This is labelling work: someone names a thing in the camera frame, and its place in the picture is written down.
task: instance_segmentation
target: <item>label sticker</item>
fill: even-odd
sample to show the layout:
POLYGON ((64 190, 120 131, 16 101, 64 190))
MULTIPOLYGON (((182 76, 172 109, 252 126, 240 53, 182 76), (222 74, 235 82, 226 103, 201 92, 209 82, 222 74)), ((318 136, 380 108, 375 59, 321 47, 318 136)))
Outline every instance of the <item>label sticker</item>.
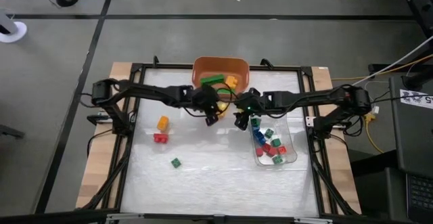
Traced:
MULTIPOLYGON (((400 90, 400 96, 411 96, 411 95, 427 95, 426 93, 407 91, 404 89, 400 90)), ((421 106, 424 108, 433 109, 433 96, 417 96, 417 97, 407 97, 400 98, 400 102, 412 106, 421 106)))

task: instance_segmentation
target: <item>yellow cable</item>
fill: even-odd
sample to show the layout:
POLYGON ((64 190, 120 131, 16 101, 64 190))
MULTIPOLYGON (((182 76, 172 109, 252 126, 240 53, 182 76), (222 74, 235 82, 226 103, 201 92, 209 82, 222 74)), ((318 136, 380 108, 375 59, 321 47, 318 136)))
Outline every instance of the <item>yellow cable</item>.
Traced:
POLYGON ((370 132, 369 132, 369 130, 368 130, 368 124, 370 123, 370 121, 369 120, 366 120, 365 121, 365 132, 367 132, 367 137, 368 137, 368 140, 370 141, 370 143, 371 143, 371 145, 378 151, 378 152, 380 152, 380 153, 384 153, 384 151, 383 150, 381 150, 381 149, 379 149, 379 147, 373 142, 373 139, 371 138, 371 136, 370 136, 370 132))
MULTIPOLYGON (((422 61, 424 61, 424 60, 426 60, 426 59, 428 59, 428 58, 433 58, 433 54, 432 54, 432 55, 428 55, 428 56, 423 57, 423 58, 420 58, 420 59, 418 59, 418 60, 416 60, 416 61, 409 62, 408 64, 405 64, 405 65, 403 65, 403 66, 399 66, 398 68, 393 68, 393 69, 388 70, 388 71, 385 71, 385 72, 380 72, 380 73, 376 74, 376 76, 377 76, 377 75, 383 75, 383 74, 387 74, 387 73, 390 73, 390 72, 394 72, 394 71, 400 70, 401 68, 405 68, 405 67, 407 67, 407 66, 410 66, 410 65, 416 64, 416 63, 418 63, 418 62, 422 62, 422 61)), ((363 79, 363 78, 366 78, 366 77, 367 77, 367 76, 360 76, 360 77, 353 77, 353 78, 336 78, 336 79, 331 79, 331 80, 332 80, 332 81, 349 81, 349 80, 358 80, 358 79, 363 79)))

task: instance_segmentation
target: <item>clear plastic container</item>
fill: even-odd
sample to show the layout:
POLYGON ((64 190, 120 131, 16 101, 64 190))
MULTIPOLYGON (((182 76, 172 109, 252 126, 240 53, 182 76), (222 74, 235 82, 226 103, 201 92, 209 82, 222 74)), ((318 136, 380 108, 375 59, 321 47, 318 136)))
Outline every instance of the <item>clear plastic container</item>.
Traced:
POLYGON ((253 147, 256 150, 262 149, 263 151, 262 156, 258 156, 256 150, 254 150, 254 159, 257 165, 269 166, 269 165, 287 164, 287 163, 294 162, 297 159, 298 155, 293 148, 292 138, 290 137, 289 126, 287 123, 287 118, 285 116, 279 119, 270 118, 268 116, 250 117, 250 122, 248 123, 248 130, 250 131, 251 134, 253 147), (263 146, 264 140, 262 140, 262 143, 260 143, 260 140, 255 135, 254 132, 255 127, 254 125, 252 125, 252 120, 255 118, 260 121, 258 131, 263 134, 266 140, 265 144, 267 144, 268 146, 263 146), (272 130, 273 132, 272 136, 270 137, 265 136, 268 129, 272 130), (276 139, 279 139, 281 145, 277 145, 278 144, 277 141, 275 141, 275 143, 272 142, 276 139), (266 150, 266 148, 269 149, 269 146, 274 150, 270 150, 270 151, 266 150))

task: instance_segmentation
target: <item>keyboard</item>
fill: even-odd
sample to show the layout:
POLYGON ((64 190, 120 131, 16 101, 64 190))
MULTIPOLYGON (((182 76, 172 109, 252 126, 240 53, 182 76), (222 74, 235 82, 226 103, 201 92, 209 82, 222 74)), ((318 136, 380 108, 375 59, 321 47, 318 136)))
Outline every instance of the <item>keyboard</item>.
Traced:
POLYGON ((407 216, 420 223, 433 218, 433 179, 407 175, 407 216))

